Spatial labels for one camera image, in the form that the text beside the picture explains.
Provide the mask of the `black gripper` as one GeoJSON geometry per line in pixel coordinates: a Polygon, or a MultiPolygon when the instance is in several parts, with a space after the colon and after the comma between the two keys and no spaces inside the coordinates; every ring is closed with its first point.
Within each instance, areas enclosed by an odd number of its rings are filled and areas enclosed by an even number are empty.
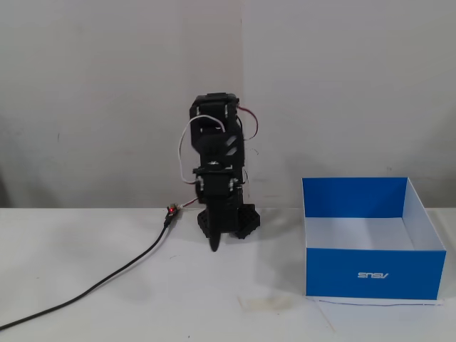
{"type": "Polygon", "coordinates": [[[222,233],[235,233],[239,229],[243,171],[244,165],[208,164],[193,169],[198,202],[207,210],[209,245],[213,252],[219,248],[222,233]]]}

